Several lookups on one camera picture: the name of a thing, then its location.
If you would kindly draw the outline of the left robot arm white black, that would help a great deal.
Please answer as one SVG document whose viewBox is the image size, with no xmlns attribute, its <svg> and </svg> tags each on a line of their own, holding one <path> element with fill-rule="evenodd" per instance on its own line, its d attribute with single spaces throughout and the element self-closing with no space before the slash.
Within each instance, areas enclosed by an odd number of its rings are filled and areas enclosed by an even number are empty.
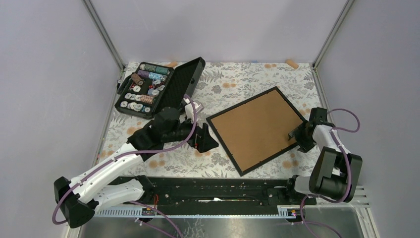
<svg viewBox="0 0 420 238">
<path fill-rule="evenodd" d="M 198 125 L 198 113 L 204 109 L 203 105 L 188 96 L 183 101 L 183 121 L 177 108 L 165 107 L 102 162 L 72 179 L 60 177 L 55 180 L 56 207 L 52 222 L 77 228 L 91 220 L 96 212 L 114 205 L 137 200 L 147 204 L 152 201 L 154 191 L 145 182 L 137 178 L 118 185 L 111 182 L 131 166 L 185 144 L 199 153 L 218 147 L 217 141 L 210 136 L 209 126 L 206 123 Z"/>
</svg>

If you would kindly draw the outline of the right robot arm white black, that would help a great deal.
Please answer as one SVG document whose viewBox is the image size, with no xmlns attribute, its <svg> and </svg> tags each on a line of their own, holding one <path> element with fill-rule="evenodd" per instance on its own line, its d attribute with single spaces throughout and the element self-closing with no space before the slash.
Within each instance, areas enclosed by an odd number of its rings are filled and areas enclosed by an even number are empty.
<svg viewBox="0 0 420 238">
<path fill-rule="evenodd" d="M 360 176 L 363 160 L 350 152 L 338 136 L 340 127 L 329 122 L 329 111 L 312 108 L 310 117 L 291 131 L 300 152 L 306 153 L 317 146 L 320 150 L 310 176 L 293 176 L 292 186 L 284 190 L 284 198 L 297 204 L 305 195 L 315 195 L 332 203 L 349 203 Z"/>
</svg>

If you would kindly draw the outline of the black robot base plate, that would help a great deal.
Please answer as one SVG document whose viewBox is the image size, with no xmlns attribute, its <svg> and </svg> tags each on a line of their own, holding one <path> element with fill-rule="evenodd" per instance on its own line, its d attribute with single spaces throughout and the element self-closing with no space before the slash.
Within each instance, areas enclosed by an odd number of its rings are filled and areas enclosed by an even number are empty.
<svg viewBox="0 0 420 238">
<path fill-rule="evenodd" d="M 137 202 L 199 211 L 238 211 L 250 207 L 299 206 L 304 194 L 292 190 L 290 179 L 158 178 L 136 176 L 145 193 Z"/>
</svg>

